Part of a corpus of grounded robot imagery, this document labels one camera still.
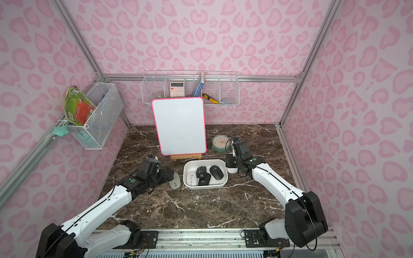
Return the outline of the grey computer mouse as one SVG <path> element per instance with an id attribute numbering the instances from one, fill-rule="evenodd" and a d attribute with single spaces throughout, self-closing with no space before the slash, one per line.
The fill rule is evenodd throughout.
<path id="1" fill-rule="evenodd" d="M 169 181 L 169 184 L 172 190 L 177 190 L 181 187 L 180 175 L 177 172 L 174 172 L 173 179 Z"/>

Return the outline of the black mouse rounded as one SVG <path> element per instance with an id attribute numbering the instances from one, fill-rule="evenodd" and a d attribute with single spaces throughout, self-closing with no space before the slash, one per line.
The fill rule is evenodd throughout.
<path id="1" fill-rule="evenodd" d="M 209 169 L 210 174 L 214 177 L 215 180 L 221 180 L 224 177 L 222 170 L 217 165 L 213 165 Z"/>

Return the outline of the white storage box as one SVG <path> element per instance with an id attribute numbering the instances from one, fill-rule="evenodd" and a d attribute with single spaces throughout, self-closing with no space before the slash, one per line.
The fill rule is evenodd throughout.
<path id="1" fill-rule="evenodd" d="M 228 178 L 225 162 L 220 159 L 189 161 L 183 169 L 183 183 L 190 190 L 222 188 Z"/>

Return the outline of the small white mouse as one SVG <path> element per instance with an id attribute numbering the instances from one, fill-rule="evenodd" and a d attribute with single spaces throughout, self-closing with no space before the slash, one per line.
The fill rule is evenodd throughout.
<path id="1" fill-rule="evenodd" d="M 195 172 L 189 172 L 187 174 L 186 184 L 190 187 L 197 186 L 197 176 Z"/>

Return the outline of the black mouse with logo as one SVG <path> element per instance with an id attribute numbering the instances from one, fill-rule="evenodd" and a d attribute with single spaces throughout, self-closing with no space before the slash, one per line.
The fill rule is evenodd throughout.
<path id="1" fill-rule="evenodd" d="M 207 169 L 206 166 L 200 166 L 196 170 L 196 177 L 199 179 L 203 179 L 207 176 Z"/>

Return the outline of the black slim mouse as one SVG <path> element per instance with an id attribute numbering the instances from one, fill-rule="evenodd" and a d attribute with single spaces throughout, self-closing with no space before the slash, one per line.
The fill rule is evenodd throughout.
<path id="1" fill-rule="evenodd" d="M 205 174 L 205 177 L 200 178 L 198 181 L 198 186 L 208 186 L 211 180 L 211 175 L 209 173 Z"/>

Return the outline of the white computer mouse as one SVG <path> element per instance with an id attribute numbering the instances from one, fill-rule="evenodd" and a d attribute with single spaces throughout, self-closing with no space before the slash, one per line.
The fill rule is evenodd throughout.
<path id="1" fill-rule="evenodd" d="M 226 168 L 229 174 L 236 174 L 238 172 L 238 167 L 234 164 L 227 164 Z"/>

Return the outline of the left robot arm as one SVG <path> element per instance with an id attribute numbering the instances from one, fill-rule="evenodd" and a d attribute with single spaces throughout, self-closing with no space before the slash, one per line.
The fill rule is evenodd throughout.
<path id="1" fill-rule="evenodd" d="M 36 257 L 95 258 L 114 248 L 146 250 L 155 247 L 157 234 L 146 236 L 141 227 L 130 220 L 104 233 L 92 233 L 120 208 L 173 179 L 170 167 L 162 167 L 154 155 L 147 157 L 139 169 L 121 179 L 84 212 L 61 225 L 48 225 L 40 236 Z"/>

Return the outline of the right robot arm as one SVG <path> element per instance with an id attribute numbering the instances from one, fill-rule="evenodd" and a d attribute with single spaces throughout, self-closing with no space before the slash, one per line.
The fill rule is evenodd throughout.
<path id="1" fill-rule="evenodd" d="M 304 192 L 286 181 L 262 158 L 255 157 L 245 140 L 231 138 L 232 152 L 225 159 L 229 172 L 240 172 L 264 186 L 283 206 L 284 221 L 268 220 L 260 225 L 266 240 L 288 239 L 297 247 L 304 247 L 327 233 L 328 223 L 319 197 L 312 191 Z"/>

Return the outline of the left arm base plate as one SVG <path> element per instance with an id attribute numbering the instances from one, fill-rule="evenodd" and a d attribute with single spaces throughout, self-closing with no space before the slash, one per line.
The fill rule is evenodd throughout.
<path id="1" fill-rule="evenodd" d="M 139 231 L 132 235 L 130 249 L 155 249 L 158 241 L 159 231 Z"/>

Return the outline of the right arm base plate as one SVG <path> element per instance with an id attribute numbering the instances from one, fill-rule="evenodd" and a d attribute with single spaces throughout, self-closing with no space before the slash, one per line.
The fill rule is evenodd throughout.
<path id="1" fill-rule="evenodd" d="M 272 239 L 263 230 L 242 230 L 240 233 L 240 236 L 245 240 L 245 245 L 247 248 L 290 247 L 289 239 L 284 239 L 284 238 Z"/>

